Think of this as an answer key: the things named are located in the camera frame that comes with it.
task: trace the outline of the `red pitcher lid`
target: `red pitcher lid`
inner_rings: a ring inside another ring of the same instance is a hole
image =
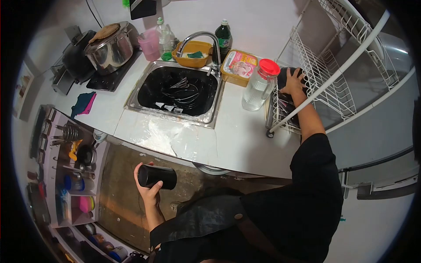
[[[273,60],[263,58],[259,61],[260,68],[265,71],[267,74],[272,76],[277,76],[281,72],[278,64],[276,64]]]

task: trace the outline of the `wet countertop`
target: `wet countertop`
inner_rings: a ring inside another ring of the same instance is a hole
[[[140,55],[115,92],[96,91],[90,113],[77,115],[75,119],[120,140],[186,161],[291,178],[289,165],[299,147],[300,136],[278,129],[274,138],[267,138],[263,108],[249,112],[241,106],[243,87],[225,83],[215,129],[174,121],[165,115],[159,117],[124,109],[148,63],[144,55]],[[77,96],[92,91],[86,88],[86,83],[73,85],[69,94],[58,96],[54,104],[70,115]]]

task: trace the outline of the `concrete floor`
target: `concrete floor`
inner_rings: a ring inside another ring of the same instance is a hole
[[[193,194],[211,186],[229,186],[247,194],[279,185],[255,183],[233,176],[213,176],[197,168],[160,160],[122,145],[111,144],[102,176],[98,223],[108,232],[141,251],[149,249],[149,230],[144,204],[136,188],[133,170],[140,162],[171,167],[177,173],[173,190],[160,190],[160,208],[166,220],[175,217],[173,201],[190,200]]]

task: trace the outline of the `plastic bottle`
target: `plastic bottle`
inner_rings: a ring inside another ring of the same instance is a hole
[[[231,32],[228,27],[228,20],[224,19],[221,22],[221,25],[216,29],[215,35],[218,38],[219,42],[219,51],[221,52],[221,63],[224,61],[226,55],[228,54],[229,44],[231,42]],[[216,48],[213,48],[212,52],[212,61],[217,64],[218,58],[216,56]]]
[[[170,30],[164,24],[162,17],[158,17],[156,31],[159,35],[159,53],[162,60],[168,61],[172,58],[173,47],[171,46]]]

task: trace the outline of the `black apron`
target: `black apron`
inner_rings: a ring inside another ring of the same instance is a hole
[[[280,262],[302,262],[281,255],[265,235],[248,219],[241,204],[243,194],[231,188],[209,189],[197,200],[178,207],[176,217],[165,221],[150,233],[151,254],[154,261],[155,247],[164,242],[182,238],[202,237],[237,225],[244,238],[253,246]]]

